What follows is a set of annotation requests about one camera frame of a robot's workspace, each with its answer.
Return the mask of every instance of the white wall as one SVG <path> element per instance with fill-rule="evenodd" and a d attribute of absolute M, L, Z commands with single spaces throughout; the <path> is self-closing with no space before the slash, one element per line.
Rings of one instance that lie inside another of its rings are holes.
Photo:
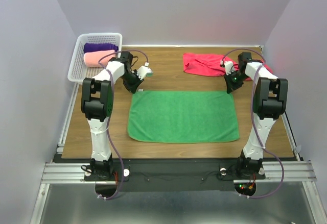
<path fill-rule="evenodd" d="M 123 44 L 264 44 L 289 0 L 58 0 L 76 35 Z"/>
<path fill-rule="evenodd" d="M 301 154 L 312 160 L 327 208 L 327 0 L 291 0 L 264 47 L 289 80 L 287 114 Z"/>
<path fill-rule="evenodd" d="M 0 222 L 29 223 L 55 153 L 75 43 L 56 0 L 0 0 Z"/>

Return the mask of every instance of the wooden surface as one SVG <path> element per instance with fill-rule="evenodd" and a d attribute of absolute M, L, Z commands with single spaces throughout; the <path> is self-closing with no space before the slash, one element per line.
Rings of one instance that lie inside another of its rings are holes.
<path fill-rule="evenodd" d="M 209 91 L 226 90 L 223 77 L 203 77 L 183 72 L 183 53 L 224 54 L 232 48 L 140 48 L 148 54 L 150 68 L 154 75 L 140 85 L 145 90 L 180 90 Z M 230 58 L 237 61 L 234 52 Z M 144 64 L 141 54 L 135 68 Z M 251 131 L 250 97 L 252 82 L 244 82 L 242 88 L 233 93 L 241 138 L 227 143 L 200 144 L 164 144 L 139 142 L 127 135 L 128 112 L 131 103 L 131 93 L 119 79 L 115 85 L 115 101 L 110 122 L 110 134 L 115 146 L 123 158 L 225 158 L 238 157 L 246 144 Z M 81 86 L 76 98 L 73 115 L 68 129 L 63 158 L 90 158 L 91 138 L 89 126 L 80 110 Z M 282 118 L 273 126 L 267 141 L 267 149 L 280 157 L 292 157 L 293 153 L 288 141 Z"/>

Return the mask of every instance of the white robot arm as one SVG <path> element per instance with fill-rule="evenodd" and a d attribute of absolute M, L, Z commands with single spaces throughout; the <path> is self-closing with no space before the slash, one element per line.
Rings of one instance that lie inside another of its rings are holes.
<path fill-rule="evenodd" d="M 115 84 L 118 78 L 122 78 L 125 88 L 135 93 L 144 78 L 153 74 L 148 67 L 149 63 L 138 70 L 132 70 L 132 59 L 129 52 L 122 52 L 119 58 L 109 61 L 106 69 L 111 72 L 113 80 L 105 69 L 92 79 L 83 80 L 81 110 L 90 126 L 92 140 L 92 156 L 87 170 L 95 175 L 109 177 L 112 174 L 112 153 L 107 136 L 113 105 L 111 82 Z M 96 92 L 100 93 L 100 97 L 91 96 Z"/>
<path fill-rule="evenodd" d="M 252 107 L 253 118 L 263 145 L 260 144 L 252 127 L 249 139 L 238 158 L 237 168 L 238 170 L 259 172 L 262 166 L 263 148 L 265 148 L 269 132 L 279 116 L 285 112 L 288 81 L 279 79 L 265 67 L 260 68 L 257 78 L 254 80 L 255 73 L 262 63 L 252 59 L 251 53 L 241 53 L 238 61 L 239 70 L 237 71 L 232 62 L 224 63 L 227 93 L 240 88 L 248 77 L 256 83 Z"/>

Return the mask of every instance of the white plastic basket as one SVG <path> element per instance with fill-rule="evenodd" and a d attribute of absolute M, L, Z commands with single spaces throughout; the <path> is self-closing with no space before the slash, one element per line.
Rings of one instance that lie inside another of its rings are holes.
<path fill-rule="evenodd" d="M 68 79 L 72 82 L 82 84 L 85 78 L 92 78 L 97 75 L 103 68 L 102 67 L 86 67 L 83 61 L 84 44 L 86 43 L 111 43 L 118 46 L 122 50 L 123 36 L 119 33 L 91 33 L 82 34 L 77 38 L 75 49 L 73 52 L 71 64 L 68 71 Z"/>

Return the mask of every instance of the wire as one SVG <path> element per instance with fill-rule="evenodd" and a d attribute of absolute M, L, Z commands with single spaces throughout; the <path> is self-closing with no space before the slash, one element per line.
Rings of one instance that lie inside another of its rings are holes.
<path fill-rule="evenodd" d="M 253 175 L 255 176 L 255 173 L 253 173 Z M 254 177 L 253 177 L 253 180 L 254 180 Z M 250 178 L 250 181 L 249 181 L 249 183 L 247 185 L 250 185 L 251 181 L 252 181 L 252 177 Z"/>
<path fill-rule="evenodd" d="M 254 75 L 254 79 L 253 79 L 253 86 L 252 86 L 252 93 L 251 93 L 252 99 L 251 99 L 251 108 L 250 108 L 251 109 L 251 121 L 252 121 L 252 125 L 253 125 L 253 129 L 254 129 L 255 135 L 256 135 L 256 137 L 257 137 L 257 139 L 258 139 L 261 147 L 263 148 L 263 151 L 265 151 L 266 153 L 272 155 L 279 162 L 279 164 L 281 165 L 281 168 L 282 168 L 282 178 L 281 178 L 281 181 L 279 182 L 279 184 L 278 184 L 278 186 L 276 187 L 275 190 L 273 190 L 272 192 L 269 192 L 267 194 L 261 195 L 261 196 L 245 196 L 245 195 L 243 195 L 243 196 L 245 196 L 247 198 L 260 199 L 260 198 L 272 196 L 274 193 L 276 193 L 281 188 L 281 186 L 283 184 L 283 181 L 284 181 L 285 170 L 284 170 L 284 166 L 283 166 L 283 163 L 282 163 L 281 159 L 276 154 L 274 154 L 273 152 L 266 150 L 266 148 L 264 147 L 264 145 L 262 143 L 262 140 L 261 140 L 261 138 L 259 136 L 258 129 L 256 128 L 255 123 L 254 123 L 253 97 L 254 97 L 254 91 L 255 91 L 255 83 L 256 83 L 256 79 L 258 77 L 258 74 L 259 74 L 260 69 L 262 68 L 262 66 L 264 64 L 266 64 L 266 60 L 265 60 L 265 58 L 259 52 L 255 51 L 253 49 L 248 49 L 248 48 L 237 48 L 237 49 L 233 49 L 233 50 L 229 51 L 227 54 L 225 54 L 221 60 L 223 61 L 227 55 L 229 55 L 230 53 L 235 52 L 235 51 L 250 51 L 250 52 L 254 52 L 254 53 L 258 54 L 262 58 L 262 65 L 259 66 L 258 69 L 256 70 L 255 75 Z"/>
<path fill-rule="evenodd" d="M 114 181 L 116 182 L 116 186 L 118 186 L 118 173 L 117 173 L 117 171 L 114 172 Z"/>
<path fill-rule="evenodd" d="M 236 71 L 236 65 L 238 65 L 237 63 L 233 64 L 233 66 L 230 68 L 230 72 L 232 72 L 232 69 L 234 68 L 234 71 Z"/>
<path fill-rule="evenodd" d="M 87 172 L 87 173 L 92 174 L 92 170 L 87 169 L 85 164 L 81 165 L 81 169 L 82 169 L 84 172 Z"/>
<path fill-rule="evenodd" d="M 106 69 L 106 66 L 103 65 L 103 64 L 101 63 L 101 61 L 102 61 L 103 59 L 105 59 L 106 57 L 109 57 L 109 56 L 112 56 L 112 55 L 115 55 L 115 54 L 118 54 L 118 53 L 122 53 L 122 52 L 140 52 L 140 53 L 142 53 L 142 54 L 145 56 L 145 58 L 146 58 L 146 61 L 145 61 L 145 62 L 149 63 L 149 58 L 148 58 L 147 54 L 145 54 L 143 51 L 140 51 L 140 50 L 138 50 L 138 49 L 127 49 L 127 50 L 125 50 L 125 51 L 118 51 L 118 52 L 114 52 L 114 53 L 111 53 L 111 54 L 108 54 L 108 55 L 103 56 L 102 58 L 99 59 L 98 64 L 100 64 L 100 65 L 101 65 L 105 70 L 107 70 L 107 69 Z"/>
<path fill-rule="evenodd" d="M 102 58 L 99 59 L 98 64 L 100 64 L 100 65 L 101 65 L 101 66 L 102 66 L 102 67 L 103 67 L 103 68 L 104 68 L 104 69 L 109 73 L 109 75 L 110 75 L 110 80 L 112 81 L 112 82 L 110 82 L 110 83 L 111 83 L 111 90 L 112 90 L 112 105 L 113 105 L 113 101 L 114 101 L 114 83 L 113 83 L 113 76 L 112 76 L 112 73 L 110 72 L 110 70 L 108 70 L 108 69 L 106 68 L 106 66 L 103 65 L 103 64 L 101 63 L 101 61 L 102 61 L 103 59 L 105 59 L 106 57 L 109 57 L 109 56 L 111 56 L 111 55 L 115 55 L 115 54 L 118 54 L 118 53 L 121 53 L 121 52 L 140 52 L 140 53 L 142 53 L 142 54 L 145 56 L 145 58 L 146 58 L 146 62 L 149 63 L 149 58 L 148 58 L 147 54 L 145 54 L 144 52 L 139 51 L 139 50 L 137 50 L 137 49 L 129 49 L 129 50 L 126 50 L 126 51 L 118 51 L 118 52 L 114 52 L 114 53 L 112 53 L 112 54 L 105 55 L 105 56 L 103 56 Z M 112 196 L 110 196 L 110 197 L 103 197 L 103 196 L 101 196 L 100 194 L 98 194 L 98 198 L 101 198 L 101 199 L 103 199 L 103 200 L 111 200 L 111 199 L 115 198 L 115 197 L 117 196 L 117 194 L 119 193 L 119 191 L 121 190 L 121 188 L 122 188 L 122 186 L 123 186 L 123 184 L 124 184 L 124 179 L 125 179 L 125 177 L 124 177 L 124 169 L 125 169 L 125 167 L 124 167 L 123 159 L 122 159 L 121 155 L 119 154 L 117 148 L 114 146 L 114 144 L 113 144 L 113 142 L 112 142 L 112 139 L 111 139 L 111 137 L 110 137 L 110 132 L 109 132 L 109 123 L 110 123 L 110 119 L 111 119 L 111 117 L 109 117 L 109 119 L 108 119 L 108 123 L 107 123 L 107 128 L 108 128 L 108 129 L 107 129 L 107 136 L 108 136 L 108 139 L 109 139 L 110 145 L 112 146 L 113 150 L 116 152 L 116 154 L 117 154 L 117 156 L 118 156 L 118 158 L 119 158 L 119 161 L 120 161 L 120 163 L 121 163 L 121 167 L 122 167 L 122 179 L 121 179 L 121 183 L 118 185 L 118 187 L 117 187 L 117 189 L 116 189 L 116 192 L 114 192 L 114 194 L 113 194 Z"/>
<path fill-rule="evenodd" d="M 233 179 L 229 179 L 229 180 L 224 180 L 224 178 L 228 175 L 232 175 L 233 174 L 233 170 L 232 170 L 232 167 L 235 166 L 235 164 L 232 164 L 229 168 L 227 168 L 227 170 L 225 171 L 225 175 L 221 175 L 220 174 L 220 171 L 218 172 L 218 174 L 216 175 L 217 179 L 218 180 L 221 180 L 221 181 L 233 181 Z"/>
<path fill-rule="evenodd" d="M 138 56 L 133 56 L 133 58 L 135 58 L 135 57 L 137 58 L 137 60 L 131 65 L 131 67 L 134 66 L 135 63 L 138 61 Z"/>
<path fill-rule="evenodd" d="M 254 176 L 254 181 L 253 181 L 253 183 L 252 183 L 252 185 L 251 185 L 251 187 L 253 187 L 254 186 L 254 184 L 255 184 L 255 173 L 253 173 L 253 176 Z"/>

